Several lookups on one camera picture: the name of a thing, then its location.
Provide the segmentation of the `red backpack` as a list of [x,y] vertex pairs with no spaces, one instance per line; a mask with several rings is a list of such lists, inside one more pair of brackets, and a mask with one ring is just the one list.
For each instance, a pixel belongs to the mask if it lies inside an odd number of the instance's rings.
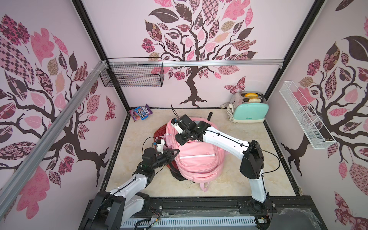
[[[157,129],[154,133],[154,138],[156,140],[161,140],[161,139],[165,139],[165,133],[166,133],[166,124],[161,126],[159,129]],[[167,165],[167,167],[170,169],[170,171],[172,173],[179,173],[179,170],[178,170],[178,167],[177,167],[177,164],[176,164],[176,161],[173,160],[171,163],[169,163]]]

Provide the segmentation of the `pink backpack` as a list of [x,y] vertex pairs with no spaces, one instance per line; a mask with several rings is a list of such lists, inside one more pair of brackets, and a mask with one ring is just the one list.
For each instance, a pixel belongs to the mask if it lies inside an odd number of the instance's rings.
[[174,137],[177,133],[168,122],[165,144],[167,148],[180,152],[167,167],[177,180],[198,183],[202,191],[207,192],[210,182],[215,181],[223,171],[225,150],[198,140],[190,140],[181,146]]

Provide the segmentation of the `black backpack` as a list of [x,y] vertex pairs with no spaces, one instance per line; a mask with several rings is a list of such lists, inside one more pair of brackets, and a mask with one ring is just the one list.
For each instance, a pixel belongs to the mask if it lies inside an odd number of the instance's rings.
[[197,180],[200,173],[211,172],[215,166],[216,153],[212,145],[198,140],[192,140],[181,146],[175,140],[177,131],[171,126],[171,122],[166,125],[165,142],[169,149],[179,149],[179,154],[175,161],[179,173],[171,172],[179,181]]

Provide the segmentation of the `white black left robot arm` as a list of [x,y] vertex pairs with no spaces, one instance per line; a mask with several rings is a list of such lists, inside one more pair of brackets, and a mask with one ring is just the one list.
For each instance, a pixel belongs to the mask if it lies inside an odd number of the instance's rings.
[[132,177],[109,192],[100,191],[92,200],[81,220],[80,230],[119,230],[124,221],[142,211],[145,189],[153,180],[155,170],[174,161],[178,149],[147,148]]

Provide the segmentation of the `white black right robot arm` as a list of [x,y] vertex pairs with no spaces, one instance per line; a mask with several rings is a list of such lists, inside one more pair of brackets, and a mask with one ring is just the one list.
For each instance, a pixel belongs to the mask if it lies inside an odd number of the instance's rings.
[[266,210],[267,191],[263,180],[265,159],[257,141],[246,142],[234,138],[217,130],[210,123],[194,122],[187,115],[173,118],[171,126],[178,132],[175,139],[182,146],[190,140],[198,140],[217,146],[240,159],[240,173],[248,178],[252,193],[249,206],[256,213]]

